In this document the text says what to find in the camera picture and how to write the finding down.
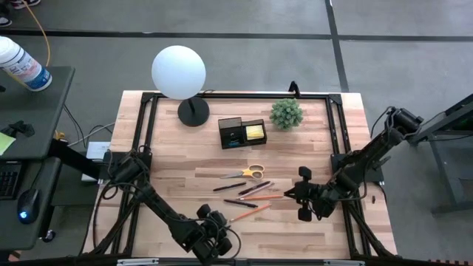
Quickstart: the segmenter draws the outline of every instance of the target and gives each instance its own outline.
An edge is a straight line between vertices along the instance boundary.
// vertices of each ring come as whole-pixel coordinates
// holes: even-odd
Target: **white bottle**
[[[32,92],[46,89],[52,76],[16,42],[0,36],[0,69]]]

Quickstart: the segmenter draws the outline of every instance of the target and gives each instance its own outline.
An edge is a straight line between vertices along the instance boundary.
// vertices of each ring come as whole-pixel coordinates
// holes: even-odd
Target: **desk organizer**
[[[247,138],[248,126],[262,126],[263,136],[256,139]],[[242,122],[241,117],[219,120],[220,140],[222,149],[231,149],[259,144],[266,144],[267,135],[263,119]]]

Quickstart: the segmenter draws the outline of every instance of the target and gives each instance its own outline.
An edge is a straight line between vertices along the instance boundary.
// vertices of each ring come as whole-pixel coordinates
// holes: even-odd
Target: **marker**
[[[214,188],[214,191],[221,191],[221,190],[224,190],[224,189],[236,188],[236,187],[239,187],[239,186],[242,186],[242,185],[246,185],[246,182],[241,182],[241,183],[237,183],[237,184],[234,184],[234,185],[227,185],[227,186],[220,187],[220,188]]]
[[[248,193],[248,192],[250,192],[250,191],[252,191],[252,190],[254,190],[254,189],[261,188],[262,186],[267,185],[267,184],[269,184],[269,183],[270,183],[270,181],[266,181],[266,182],[263,182],[263,183],[261,183],[261,184],[255,185],[254,187],[251,187],[251,188],[249,188],[249,189],[245,189],[244,191],[240,191],[240,192],[238,193],[238,195],[244,195],[244,194],[246,194],[246,193]]]
[[[224,202],[228,202],[228,203],[233,203],[233,204],[244,205],[244,206],[250,207],[250,208],[258,208],[258,205],[256,205],[256,204],[241,202],[241,201],[239,201],[239,200],[224,199],[223,201],[224,201]]]
[[[268,196],[255,196],[255,197],[241,197],[239,200],[269,200],[269,199],[280,199],[282,195],[268,195]]]
[[[274,183],[266,184],[266,185],[264,185],[264,186],[262,186],[262,187],[260,187],[260,188],[257,188],[257,189],[255,189],[255,190],[252,190],[252,191],[250,191],[250,192],[248,192],[248,193],[246,193],[246,194],[240,195],[239,197],[241,198],[241,197],[250,196],[250,195],[252,195],[252,194],[255,194],[255,193],[258,192],[258,191],[261,191],[261,190],[263,190],[263,189],[269,188],[269,187],[271,187],[272,185],[274,185]]]

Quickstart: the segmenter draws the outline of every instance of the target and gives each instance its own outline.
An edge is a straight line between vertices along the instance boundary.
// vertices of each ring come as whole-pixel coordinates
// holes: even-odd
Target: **concrete floor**
[[[473,35],[471,0],[332,3],[339,34]],[[330,34],[323,0],[48,0],[33,10],[48,30]],[[35,29],[25,10],[15,14],[13,26]],[[11,38],[45,61],[41,37]],[[115,120],[123,90],[154,89],[153,57],[172,44],[202,56],[205,89],[283,91],[295,80],[303,91],[341,91],[330,40],[52,37],[50,42],[51,64],[77,69],[67,105],[86,132]],[[341,54],[350,91],[362,94],[370,125],[390,105],[428,119],[472,93],[471,42],[342,41]],[[83,99],[89,104],[81,105]],[[58,128],[75,137],[67,116]],[[106,132],[94,138],[106,139]],[[430,214],[447,197],[429,145],[403,144],[389,155],[383,170],[398,253],[411,259],[473,260],[473,211]],[[23,258],[77,254],[90,211],[58,210],[53,227],[61,236],[25,251]]]

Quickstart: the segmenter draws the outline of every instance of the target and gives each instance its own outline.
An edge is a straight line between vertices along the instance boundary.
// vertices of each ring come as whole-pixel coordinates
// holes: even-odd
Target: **yellow scissors handle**
[[[252,171],[249,169],[243,170],[243,175],[247,177],[253,177],[254,179],[258,179],[258,180],[263,178],[262,171]]]
[[[250,167],[248,167],[248,169],[246,169],[246,170],[263,172],[263,171],[265,171],[265,167],[262,166],[262,165],[253,164]]]

